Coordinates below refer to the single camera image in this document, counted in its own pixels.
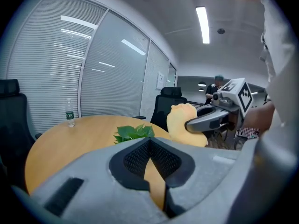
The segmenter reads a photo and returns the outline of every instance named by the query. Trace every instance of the water bottle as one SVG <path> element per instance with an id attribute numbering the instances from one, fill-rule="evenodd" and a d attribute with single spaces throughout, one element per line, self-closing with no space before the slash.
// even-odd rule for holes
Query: water bottle
<path id="1" fill-rule="evenodd" d="M 66 114 L 66 119 L 69 124 L 69 127 L 73 127 L 75 125 L 75 121 L 74 121 L 73 105 L 71 104 L 71 98 L 66 99 L 65 114 Z"/>

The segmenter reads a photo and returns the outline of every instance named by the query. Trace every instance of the office room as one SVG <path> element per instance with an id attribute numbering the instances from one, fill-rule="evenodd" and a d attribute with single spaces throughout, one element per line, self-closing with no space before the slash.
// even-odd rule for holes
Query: office room
<path id="1" fill-rule="evenodd" d="M 283 1 L 7 7 L 0 172 L 7 213 L 19 213 L 10 218 L 230 224 L 278 216 L 273 207 L 284 206 L 299 163 L 298 40 Z"/>

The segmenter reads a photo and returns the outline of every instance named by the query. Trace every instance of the green plant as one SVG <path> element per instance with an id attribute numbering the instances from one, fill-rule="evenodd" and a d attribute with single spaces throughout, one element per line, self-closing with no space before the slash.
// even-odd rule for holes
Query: green plant
<path id="1" fill-rule="evenodd" d="M 125 142 L 128 140 L 135 140 L 139 138 L 146 138 L 146 137 L 154 137 L 155 133 L 152 126 L 145 126 L 139 125 L 136 128 L 132 126 L 122 126 L 117 127 L 117 132 L 119 136 L 115 136 L 116 142 L 115 144 L 119 144 L 121 142 Z"/>

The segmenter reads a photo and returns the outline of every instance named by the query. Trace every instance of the person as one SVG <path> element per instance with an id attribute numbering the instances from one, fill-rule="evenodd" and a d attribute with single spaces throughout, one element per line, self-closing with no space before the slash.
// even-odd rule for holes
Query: person
<path id="1" fill-rule="evenodd" d="M 223 76 L 222 75 L 218 75 L 215 76 L 215 83 L 214 84 L 210 84 L 207 89 L 206 89 L 206 102 L 205 105 L 208 105 L 209 103 L 211 103 L 211 100 L 213 99 L 213 94 L 215 92 L 218 91 L 218 89 L 222 86 L 223 83 Z"/>
<path id="2" fill-rule="evenodd" d="M 269 73 L 268 102 L 262 107 L 250 109 L 243 127 L 258 128 L 262 132 L 270 127 L 298 118 L 299 73 L 298 39 L 283 13 L 273 0 L 260 0 L 264 5 L 264 34 L 266 47 L 263 59 Z M 287 91 L 291 100 L 285 102 Z"/>

